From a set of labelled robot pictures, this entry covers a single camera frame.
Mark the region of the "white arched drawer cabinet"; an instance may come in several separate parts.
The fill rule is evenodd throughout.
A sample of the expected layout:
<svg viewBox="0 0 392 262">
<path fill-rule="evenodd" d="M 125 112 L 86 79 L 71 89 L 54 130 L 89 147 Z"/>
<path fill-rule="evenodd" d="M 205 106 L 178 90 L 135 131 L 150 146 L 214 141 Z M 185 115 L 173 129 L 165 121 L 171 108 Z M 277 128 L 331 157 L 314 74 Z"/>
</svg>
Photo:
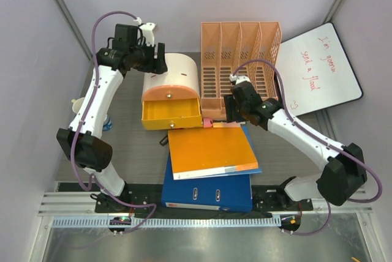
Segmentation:
<svg viewBox="0 0 392 262">
<path fill-rule="evenodd" d="M 144 75 L 141 95 L 143 111 L 190 107 L 192 113 L 200 114 L 200 88 L 195 61 L 185 54 L 167 53 L 165 62 L 167 71 L 163 74 Z"/>
</svg>

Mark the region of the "orange desk file organizer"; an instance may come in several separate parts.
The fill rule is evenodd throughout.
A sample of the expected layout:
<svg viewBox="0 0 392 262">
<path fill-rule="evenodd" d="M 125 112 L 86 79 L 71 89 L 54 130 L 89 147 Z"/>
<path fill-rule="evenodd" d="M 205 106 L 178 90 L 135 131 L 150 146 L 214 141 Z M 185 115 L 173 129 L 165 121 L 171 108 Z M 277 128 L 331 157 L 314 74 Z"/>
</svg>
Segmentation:
<svg viewBox="0 0 392 262">
<path fill-rule="evenodd" d="M 274 70 L 282 32 L 277 21 L 201 23 L 201 111 L 204 118 L 224 121 L 224 96 L 229 95 L 229 76 L 247 76 L 255 90 L 268 99 L 279 98 Z"/>
</svg>

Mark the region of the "yellow cabinet drawer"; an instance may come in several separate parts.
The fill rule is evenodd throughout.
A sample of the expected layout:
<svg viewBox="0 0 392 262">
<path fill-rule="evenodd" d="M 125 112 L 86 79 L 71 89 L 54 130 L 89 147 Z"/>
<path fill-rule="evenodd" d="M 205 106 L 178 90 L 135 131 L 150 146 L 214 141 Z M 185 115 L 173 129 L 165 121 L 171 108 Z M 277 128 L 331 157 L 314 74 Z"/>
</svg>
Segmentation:
<svg viewBox="0 0 392 262">
<path fill-rule="evenodd" d="M 202 124 L 199 98 L 144 101 L 141 122 L 146 130 L 186 129 Z"/>
</svg>

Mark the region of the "orange folder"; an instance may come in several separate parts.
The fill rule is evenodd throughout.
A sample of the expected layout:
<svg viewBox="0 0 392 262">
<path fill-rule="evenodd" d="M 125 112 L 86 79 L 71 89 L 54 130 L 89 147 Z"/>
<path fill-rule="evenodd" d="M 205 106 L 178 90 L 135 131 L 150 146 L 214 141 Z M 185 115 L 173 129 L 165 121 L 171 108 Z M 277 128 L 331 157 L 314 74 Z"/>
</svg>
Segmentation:
<svg viewBox="0 0 392 262">
<path fill-rule="evenodd" d="M 168 143 L 176 181 L 262 172 L 245 125 L 171 130 Z"/>
</svg>

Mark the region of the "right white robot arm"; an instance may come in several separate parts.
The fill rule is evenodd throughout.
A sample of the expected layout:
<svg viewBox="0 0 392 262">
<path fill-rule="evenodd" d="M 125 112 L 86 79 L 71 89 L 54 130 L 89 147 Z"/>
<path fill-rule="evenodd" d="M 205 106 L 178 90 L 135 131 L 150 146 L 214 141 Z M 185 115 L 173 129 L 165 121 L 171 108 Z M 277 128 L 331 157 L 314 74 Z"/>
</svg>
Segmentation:
<svg viewBox="0 0 392 262">
<path fill-rule="evenodd" d="M 301 200 L 318 197 L 341 206 L 367 181 L 366 170 L 357 163 L 363 160 L 359 146 L 344 146 L 308 125 L 298 127 L 278 100 L 263 100 L 250 82 L 233 86 L 224 104 L 228 122 L 248 121 L 261 127 L 288 141 L 320 168 L 319 174 L 294 176 L 281 184 L 282 191 L 276 195 L 280 208 L 289 210 Z"/>
</svg>

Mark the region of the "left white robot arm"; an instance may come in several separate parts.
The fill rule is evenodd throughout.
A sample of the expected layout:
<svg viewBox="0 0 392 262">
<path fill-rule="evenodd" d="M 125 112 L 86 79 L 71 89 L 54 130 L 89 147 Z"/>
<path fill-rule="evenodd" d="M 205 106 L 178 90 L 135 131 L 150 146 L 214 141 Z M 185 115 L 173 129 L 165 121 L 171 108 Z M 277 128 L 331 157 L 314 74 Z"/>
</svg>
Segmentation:
<svg viewBox="0 0 392 262">
<path fill-rule="evenodd" d="M 59 129 L 56 139 L 76 173 L 78 168 L 89 173 L 106 195 L 116 212 L 129 208 L 130 196 L 123 193 L 126 183 L 116 172 L 111 158 L 112 147 L 102 138 L 104 121 L 113 97 L 132 69 L 163 74 L 167 71 L 165 45 L 130 45 L 113 42 L 113 48 L 101 48 L 95 57 L 88 91 L 80 109 L 67 129 Z"/>
</svg>

